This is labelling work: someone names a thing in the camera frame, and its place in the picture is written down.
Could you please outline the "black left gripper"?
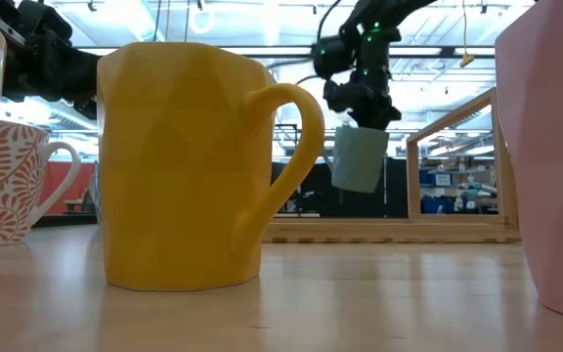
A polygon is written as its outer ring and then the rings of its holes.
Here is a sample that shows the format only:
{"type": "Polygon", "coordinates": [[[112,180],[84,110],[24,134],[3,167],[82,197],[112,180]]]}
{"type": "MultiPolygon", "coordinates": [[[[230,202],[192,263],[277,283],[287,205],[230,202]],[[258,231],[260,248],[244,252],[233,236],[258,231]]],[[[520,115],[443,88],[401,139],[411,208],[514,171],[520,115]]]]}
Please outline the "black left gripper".
{"type": "Polygon", "coordinates": [[[99,56],[71,47],[53,31],[22,44],[11,38],[6,42],[4,97],[16,103],[26,97],[65,100],[86,118],[97,118],[99,56]]]}

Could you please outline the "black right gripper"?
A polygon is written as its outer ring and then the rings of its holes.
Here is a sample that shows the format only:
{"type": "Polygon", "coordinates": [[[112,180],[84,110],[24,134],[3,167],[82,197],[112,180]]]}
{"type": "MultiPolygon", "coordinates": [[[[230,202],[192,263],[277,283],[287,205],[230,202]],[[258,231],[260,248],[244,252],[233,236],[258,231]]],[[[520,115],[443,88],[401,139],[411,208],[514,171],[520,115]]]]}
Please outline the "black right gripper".
{"type": "Polygon", "coordinates": [[[402,117],[389,95],[376,93],[363,83],[339,85],[328,80],[324,85],[324,99],[330,110],[348,113],[363,128],[384,131],[391,121],[402,117]]]}

